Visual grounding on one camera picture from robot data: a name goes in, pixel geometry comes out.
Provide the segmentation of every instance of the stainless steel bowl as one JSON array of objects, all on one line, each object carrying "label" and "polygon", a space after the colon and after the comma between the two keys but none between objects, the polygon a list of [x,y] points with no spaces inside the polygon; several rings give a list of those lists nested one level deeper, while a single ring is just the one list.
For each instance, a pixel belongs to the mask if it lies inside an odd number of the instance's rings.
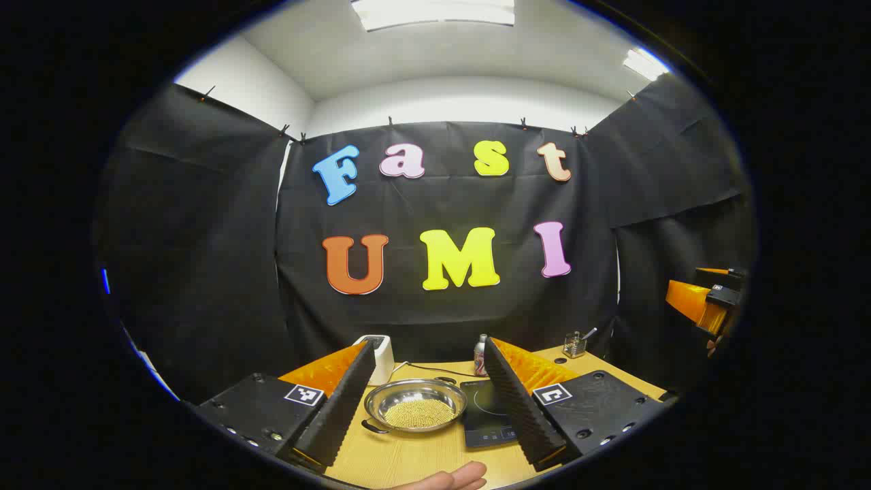
[{"label": "stainless steel bowl", "polygon": [[[396,427],[388,424],[387,420],[384,419],[384,414],[387,413],[387,410],[390,410],[390,408],[401,403],[421,399],[434,399],[443,402],[445,405],[454,409],[454,418],[444,424],[417,428]],[[366,396],[363,406],[366,407],[366,412],[369,416],[372,419],[377,420],[379,425],[384,425],[392,430],[402,432],[430,432],[446,427],[459,419],[466,410],[467,403],[468,400],[466,399],[466,394],[451,383],[440,381],[438,379],[417,378],[394,381],[393,383],[387,383],[386,385],[381,385],[375,388]],[[372,432],[380,434],[390,432],[369,424],[367,420],[363,420],[362,424]]]}]

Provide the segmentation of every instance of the ceiling light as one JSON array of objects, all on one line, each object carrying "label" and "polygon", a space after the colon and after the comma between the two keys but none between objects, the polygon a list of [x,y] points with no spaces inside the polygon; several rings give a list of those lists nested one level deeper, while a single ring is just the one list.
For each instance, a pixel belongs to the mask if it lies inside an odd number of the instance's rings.
[{"label": "ceiling light", "polygon": [[627,58],[623,62],[623,66],[632,69],[634,72],[647,78],[651,82],[657,79],[659,75],[668,73],[668,68],[665,68],[665,65],[663,65],[661,61],[641,48],[629,50]]},{"label": "ceiling light", "polygon": [[366,31],[420,22],[514,25],[514,0],[352,0]]}]

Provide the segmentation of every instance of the black induction stove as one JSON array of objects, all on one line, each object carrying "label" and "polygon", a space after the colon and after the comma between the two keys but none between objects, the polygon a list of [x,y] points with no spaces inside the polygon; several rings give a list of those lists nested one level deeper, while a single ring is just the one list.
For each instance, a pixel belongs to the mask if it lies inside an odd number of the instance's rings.
[{"label": "black induction stove", "polygon": [[462,419],[466,447],[496,446],[517,440],[489,379],[460,383],[460,388],[469,401]]}]

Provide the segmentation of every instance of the small bottle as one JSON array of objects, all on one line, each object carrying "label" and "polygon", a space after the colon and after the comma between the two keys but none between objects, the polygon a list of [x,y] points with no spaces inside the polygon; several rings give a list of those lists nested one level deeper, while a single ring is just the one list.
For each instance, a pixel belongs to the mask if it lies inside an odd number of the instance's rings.
[{"label": "small bottle", "polygon": [[475,344],[475,376],[487,376],[487,370],[484,369],[484,342],[487,340],[487,334],[483,333],[478,338],[478,343]]}]

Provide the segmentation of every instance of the black fabric backdrop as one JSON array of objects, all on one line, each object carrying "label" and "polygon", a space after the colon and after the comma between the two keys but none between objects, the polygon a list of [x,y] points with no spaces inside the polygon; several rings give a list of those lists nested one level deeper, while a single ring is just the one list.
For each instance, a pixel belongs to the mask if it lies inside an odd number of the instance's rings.
[{"label": "black fabric backdrop", "polygon": [[[95,222],[127,328],[167,383],[193,402],[250,372],[280,375],[368,333],[390,335],[397,360],[425,362],[470,359],[478,333],[535,350],[594,326],[592,352],[677,391],[705,352],[674,333],[668,279],[687,280],[698,266],[747,265],[736,245],[746,219],[729,217],[738,212],[730,203],[739,188],[727,158],[733,150],[722,147],[728,137],[712,110],[670,75],[580,138],[440,122],[294,143],[277,218],[288,138],[199,97],[171,86],[131,121],[107,166]],[[480,140],[506,145],[508,173],[476,173],[472,149]],[[553,180],[536,154],[547,141],[566,152],[569,181]],[[396,143],[423,149],[423,177],[380,174],[384,150]],[[348,144],[361,151],[353,159],[357,190],[330,207],[311,168]],[[544,252],[532,227],[542,221],[564,224],[567,276],[541,275]],[[496,232],[501,282],[424,290],[420,233],[444,229],[461,247],[475,227]],[[349,268],[360,278],[360,239],[370,234],[390,240],[381,287],[365,296],[336,292],[321,242],[352,237]]]}]

